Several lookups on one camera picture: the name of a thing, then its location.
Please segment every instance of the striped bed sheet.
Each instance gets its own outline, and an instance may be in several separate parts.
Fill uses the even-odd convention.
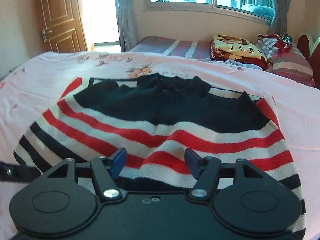
[[[169,56],[206,59],[210,57],[210,42],[179,41],[163,37],[148,36],[130,52],[154,52]]]

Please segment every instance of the pink bed sheet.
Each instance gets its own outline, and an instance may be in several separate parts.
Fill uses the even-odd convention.
[[[250,68],[154,53],[81,52],[41,54],[0,83],[0,160],[16,163],[13,151],[29,126],[53,105],[75,77],[127,78],[149,73],[192,78],[259,97],[273,96],[280,128],[300,175],[306,203],[306,240],[320,237],[320,90]],[[8,205],[23,185],[0,184],[0,240],[15,234]]]

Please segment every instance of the red headboard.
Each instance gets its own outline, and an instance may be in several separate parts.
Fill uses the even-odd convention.
[[[309,33],[303,33],[298,39],[297,47],[311,65],[315,87],[320,89],[320,37],[313,42]]]

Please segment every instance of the striped pillow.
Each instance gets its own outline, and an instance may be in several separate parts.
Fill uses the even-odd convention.
[[[279,48],[274,46],[278,41],[276,35],[259,36],[258,44],[272,63],[272,67],[268,71],[313,87],[315,81],[312,78],[312,67],[297,46],[292,44],[292,49],[289,52],[279,53]]]

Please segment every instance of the door panel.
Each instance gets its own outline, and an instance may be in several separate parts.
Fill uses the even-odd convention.
[[[39,31],[46,30],[46,51],[87,50],[78,0],[35,0]]]

